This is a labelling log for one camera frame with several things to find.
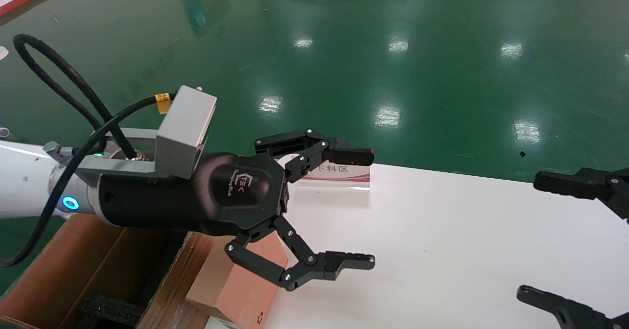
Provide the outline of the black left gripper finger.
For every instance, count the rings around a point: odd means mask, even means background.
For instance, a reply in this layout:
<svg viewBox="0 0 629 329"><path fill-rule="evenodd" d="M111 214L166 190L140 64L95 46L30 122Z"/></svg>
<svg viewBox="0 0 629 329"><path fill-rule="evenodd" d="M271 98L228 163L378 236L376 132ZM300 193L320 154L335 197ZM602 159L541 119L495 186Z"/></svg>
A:
<svg viewBox="0 0 629 329"><path fill-rule="evenodd" d="M293 155L285 163L285 178L321 181L370 182L374 152L351 146L342 138L328 138L313 129L258 138L256 154L272 158Z"/></svg>
<svg viewBox="0 0 629 329"><path fill-rule="evenodd" d="M289 269L246 248L247 244L273 232L297 259L297 263ZM227 244L225 251L234 264L286 291L294 291L310 280L335 281L344 269L372 270L375 267L375 256L371 254L343 251L314 253L283 216L263 222L254 232L239 233Z"/></svg>

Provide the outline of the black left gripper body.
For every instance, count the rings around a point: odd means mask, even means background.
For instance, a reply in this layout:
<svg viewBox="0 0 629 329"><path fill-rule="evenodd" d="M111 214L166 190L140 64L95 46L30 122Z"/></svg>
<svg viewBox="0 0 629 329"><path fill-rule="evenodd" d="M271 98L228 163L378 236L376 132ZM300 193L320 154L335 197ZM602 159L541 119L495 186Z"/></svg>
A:
<svg viewBox="0 0 629 329"><path fill-rule="evenodd" d="M285 169L266 154L203 154L189 179L101 176L99 202L110 224L213 236L254 233L281 214Z"/></svg>

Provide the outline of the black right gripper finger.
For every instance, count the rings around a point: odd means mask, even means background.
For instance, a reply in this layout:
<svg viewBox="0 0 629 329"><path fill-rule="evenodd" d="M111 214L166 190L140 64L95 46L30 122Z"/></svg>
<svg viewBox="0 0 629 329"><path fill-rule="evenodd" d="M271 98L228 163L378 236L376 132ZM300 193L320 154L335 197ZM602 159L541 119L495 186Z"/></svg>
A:
<svg viewBox="0 0 629 329"><path fill-rule="evenodd" d="M517 300L555 316L562 329L627 329L629 314L615 318L582 303L569 300L532 286L519 286Z"/></svg>
<svg viewBox="0 0 629 329"><path fill-rule="evenodd" d="M629 169L604 171L581 168L574 175L540 171L533 187L538 191L600 200L620 219L629 219Z"/></svg>

